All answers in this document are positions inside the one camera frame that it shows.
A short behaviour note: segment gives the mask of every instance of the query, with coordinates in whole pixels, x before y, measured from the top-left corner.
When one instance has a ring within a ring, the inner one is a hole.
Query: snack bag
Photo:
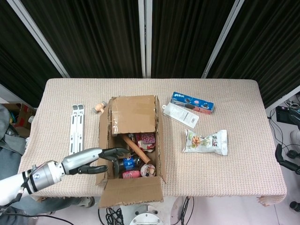
[[[215,152],[219,155],[227,155],[227,130],[219,130],[218,132],[203,137],[197,135],[191,130],[186,129],[186,145],[183,152]]]

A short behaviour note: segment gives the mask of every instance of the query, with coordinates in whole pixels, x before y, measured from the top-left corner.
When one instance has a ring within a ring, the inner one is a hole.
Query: table
[[[186,127],[163,116],[167,183],[164,196],[261,196],[264,204],[278,203],[286,186],[274,157],[275,146],[258,85],[234,79],[51,79],[31,127],[30,141],[19,171],[69,151],[73,104],[84,104],[84,147],[98,146],[99,115],[92,108],[116,96],[158,95],[167,104],[174,91],[215,103],[213,114],[196,111],[194,129],[209,135],[227,129],[228,156],[182,153]],[[95,175],[65,176],[63,181],[36,193],[38,196],[100,196]]]

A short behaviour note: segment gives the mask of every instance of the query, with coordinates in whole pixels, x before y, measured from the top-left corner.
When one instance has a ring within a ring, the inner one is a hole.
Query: white label
[[[163,105],[163,109],[164,115],[178,120],[180,123],[183,123],[184,125],[187,125],[190,128],[195,128],[196,123],[199,120],[199,116],[171,102],[167,106]]]

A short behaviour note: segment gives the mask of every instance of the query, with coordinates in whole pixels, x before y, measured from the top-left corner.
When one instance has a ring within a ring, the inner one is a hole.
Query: cardboard box flap
[[[110,127],[109,124],[109,110],[110,110],[110,102],[107,104],[104,112],[100,115],[99,118],[99,147],[102,149],[107,149],[107,138],[108,138],[108,129]],[[99,165],[106,165],[107,161],[105,159],[98,159],[97,166]],[[105,178],[105,172],[99,173],[96,175],[96,185],[99,185],[100,182]]]
[[[99,207],[162,201],[160,177],[113,179],[107,181]]]
[[[117,97],[111,102],[112,135],[155,132],[155,96]]]
[[[167,182],[167,176],[165,173],[165,150],[164,150],[164,129],[163,129],[163,118],[160,110],[159,99],[156,97],[156,106],[157,106],[157,132],[159,133],[158,139],[158,148],[159,149],[159,158],[160,158],[160,175],[162,176],[164,182]]]

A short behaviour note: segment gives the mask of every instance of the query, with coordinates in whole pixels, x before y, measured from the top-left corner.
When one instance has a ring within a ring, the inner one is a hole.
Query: open cardboard box
[[[157,96],[113,97],[100,116],[99,147],[126,147],[117,134],[155,132],[156,146],[148,154],[156,166],[155,177],[119,179],[113,175],[113,164],[99,159],[97,165],[107,165],[108,171],[96,176],[96,185],[107,180],[99,207],[162,202],[161,179],[166,181],[163,124]]]

